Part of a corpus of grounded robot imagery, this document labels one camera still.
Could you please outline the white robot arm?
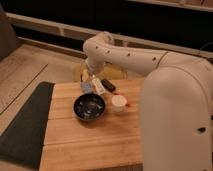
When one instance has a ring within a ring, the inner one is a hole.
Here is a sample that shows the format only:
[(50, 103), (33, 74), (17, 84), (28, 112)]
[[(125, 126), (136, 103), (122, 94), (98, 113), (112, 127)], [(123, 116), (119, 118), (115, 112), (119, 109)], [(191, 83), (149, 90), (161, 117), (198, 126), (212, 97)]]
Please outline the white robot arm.
[(145, 77), (139, 101), (143, 171), (213, 171), (213, 64), (117, 46), (108, 32), (87, 39), (83, 51), (91, 74), (109, 62)]

